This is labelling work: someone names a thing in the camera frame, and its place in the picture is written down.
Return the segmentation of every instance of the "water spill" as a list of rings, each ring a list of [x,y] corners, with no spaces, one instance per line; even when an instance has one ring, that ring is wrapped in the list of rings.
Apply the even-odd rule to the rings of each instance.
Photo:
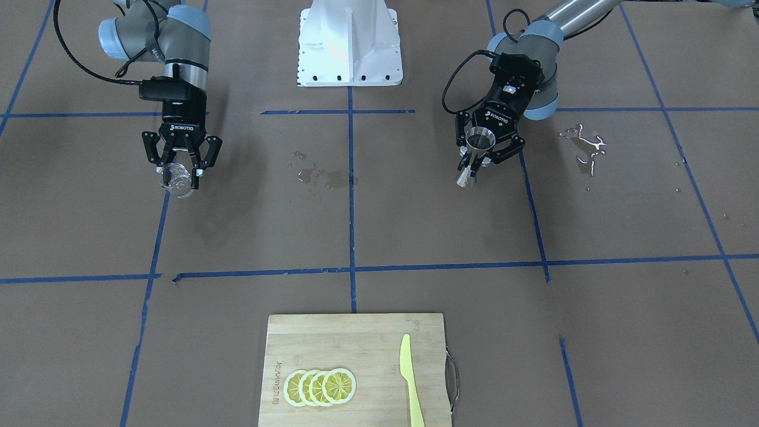
[[[298,179],[304,184],[308,184],[311,182],[311,174],[313,174],[313,171],[315,170],[317,170],[317,165],[315,163],[311,163],[311,167],[309,169],[301,169],[301,171],[298,172]]]
[[[351,178],[347,170],[340,169],[329,171],[318,169],[315,163],[311,163],[310,168],[301,169],[298,173],[298,180],[304,184],[311,184],[313,187],[324,182],[324,185],[330,190],[335,188],[346,188],[351,183]]]
[[[580,172],[585,175],[590,175],[591,178],[596,176],[596,156],[606,154],[606,151],[602,147],[606,147],[608,144],[603,140],[601,135],[594,135],[593,138],[597,142],[593,142],[582,135],[585,129],[582,123],[577,124],[577,128],[569,128],[565,133],[560,133],[559,136],[572,141],[577,148],[582,150],[586,155],[584,157],[576,156],[578,167]]]
[[[336,170],[327,174],[327,188],[345,188],[351,184],[351,177],[347,170]]]

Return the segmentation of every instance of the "yellow plastic knife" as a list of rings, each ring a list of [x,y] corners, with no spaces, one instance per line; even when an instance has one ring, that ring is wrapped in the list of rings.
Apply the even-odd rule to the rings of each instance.
[[[411,336],[406,334],[401,341],[401,376],[408,383],[408,405],[411,408],[411,427],[424,427],[422,408],[414,381],[414,364],[411,361]]]

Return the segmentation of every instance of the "wooden cutting board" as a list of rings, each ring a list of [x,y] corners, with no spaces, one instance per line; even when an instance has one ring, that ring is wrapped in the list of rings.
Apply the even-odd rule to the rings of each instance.
[[[258,426],[411,427],[399,364],[404,334],[411,335],[425,427],[451,427],[442,314],[269,316]],[[334,368],[356,376],[350,401],[331,407],[294,407],[285,401],[291,372]]]

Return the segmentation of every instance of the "metal jigger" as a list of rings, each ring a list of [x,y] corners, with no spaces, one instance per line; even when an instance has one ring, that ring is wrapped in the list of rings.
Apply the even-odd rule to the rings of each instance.
[[[467,153],[469,161],[456,180],[456,184],[462,188],[472,188],[477,183],[477,170],[482,165],[485,154],[496,146],[496,136],[488,128],[473,127],[467,131]]]

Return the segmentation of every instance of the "cutting board handle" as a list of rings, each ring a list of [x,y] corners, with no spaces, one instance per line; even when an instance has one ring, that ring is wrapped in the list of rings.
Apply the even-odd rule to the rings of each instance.
[[[451,392],[450,386],[455,387],[453,392]],[[456,365],[456,361],[451,356],[450,349],[446,344],[446,391],[448,392],[448,401],[451,403],[451,417],[453,417],[453,411],[456,407],[456,402],[458,402],[458,390],[458,365]]]

